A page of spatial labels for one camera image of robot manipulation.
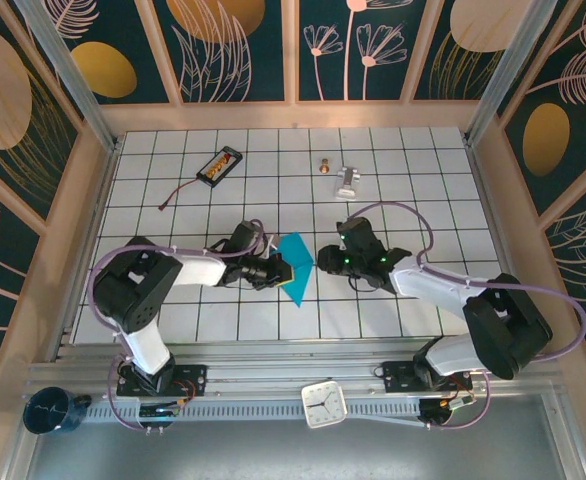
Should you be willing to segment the blue square paper sheet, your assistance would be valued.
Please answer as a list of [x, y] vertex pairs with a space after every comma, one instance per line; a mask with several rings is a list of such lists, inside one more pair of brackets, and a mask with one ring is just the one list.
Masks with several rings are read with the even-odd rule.
[[292, 270], [292, 279], [283, 283], [280, 288], [300, 307], [314, 267], [314, 259], [299, 233], [283, 236], [276, 252], [282, 255]]

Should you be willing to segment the white square clock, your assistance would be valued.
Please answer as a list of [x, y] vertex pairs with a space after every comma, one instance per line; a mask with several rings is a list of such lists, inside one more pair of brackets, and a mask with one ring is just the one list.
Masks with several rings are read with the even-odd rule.
[[344, 393], [334, 380], [303, 387], [301, 400], [306, 423], [311, 429], [339, 424], [348, 415]]

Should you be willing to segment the black battery holder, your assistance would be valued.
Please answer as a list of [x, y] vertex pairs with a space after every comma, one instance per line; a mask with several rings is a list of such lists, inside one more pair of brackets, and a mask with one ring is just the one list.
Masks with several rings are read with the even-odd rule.
[[224, 146], [196, 174], [196, 179], [215, 188], [243, 160], [243, 154]]

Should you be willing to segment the black controller board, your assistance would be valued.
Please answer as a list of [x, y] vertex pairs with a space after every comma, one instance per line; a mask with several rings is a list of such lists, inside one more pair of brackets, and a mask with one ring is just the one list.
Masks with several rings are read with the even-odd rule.
[[447, 427], [454, 411], [474, 403], [471, 396], [420, 399], [418, 419], [430, 427]]
[[137, 414], [138, 423], [146, 430], [161, 430], [172, 425], [181, 413], [177, 402], [160, 404], [142, 403]]

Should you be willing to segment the dark blue mug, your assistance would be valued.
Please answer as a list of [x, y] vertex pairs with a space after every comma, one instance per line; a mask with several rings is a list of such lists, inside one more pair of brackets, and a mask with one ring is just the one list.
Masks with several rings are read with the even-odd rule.
[[45, 435], [76, 430], [92, 404], [90, 395], [76, 395], [60, 387], [46, 387], [24, 407], [22, 422], [32, 434]]

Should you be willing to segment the aluminium mounting rail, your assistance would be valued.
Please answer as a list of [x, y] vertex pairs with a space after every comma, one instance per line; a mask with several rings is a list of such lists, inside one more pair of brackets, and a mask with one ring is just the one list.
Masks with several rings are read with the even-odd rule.
[[[208, 400], [283, 400], [326, 379], [336, 380], [347, 398], [380, 396], [385, 389], [375, 368], [388, 360], [409, 360], [423, 338], [312, 341], [232, 341], [171, 346], [179, 364], [207, 366]], [[47, 386], [101, 397], [115, 344], [62, 346], [49, 363], [27, 369], [22, 395]]]

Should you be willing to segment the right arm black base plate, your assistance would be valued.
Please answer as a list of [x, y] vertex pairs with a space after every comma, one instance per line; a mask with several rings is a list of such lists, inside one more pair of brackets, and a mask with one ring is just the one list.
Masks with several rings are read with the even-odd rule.
[[433, 376], [423, 380], [415, 372], [411, 361], [387, 361], [381, 364], [382, 379], [387, 393], [452, 392], [473, 389], [468, 372], [454, 373], [448, 377]]

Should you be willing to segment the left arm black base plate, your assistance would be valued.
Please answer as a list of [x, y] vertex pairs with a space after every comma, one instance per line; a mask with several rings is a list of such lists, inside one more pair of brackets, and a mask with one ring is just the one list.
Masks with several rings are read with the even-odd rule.
[[119, 397], [203, 396], [207, 383], [205, 365], [176, 365], [166, 370], [156, 388], [135, 365], [118, 368], [116, 395]]

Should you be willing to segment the aluminium frame post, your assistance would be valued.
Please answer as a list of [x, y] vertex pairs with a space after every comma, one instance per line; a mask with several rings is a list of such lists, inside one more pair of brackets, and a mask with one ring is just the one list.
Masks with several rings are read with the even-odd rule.
[[464, 134], [465, 146], [476, 147], [494, 119], [510, 86], [533, 51], [558, 0], [532, 0], [503, 53]]
[[40, 0], [15, 0], [62, 82], [84, 115], [88, 125], [108, 153], [113, 153], [116, 136], [102, 115], [100, 106], [74, 62], [62, 37], [57, 33]]

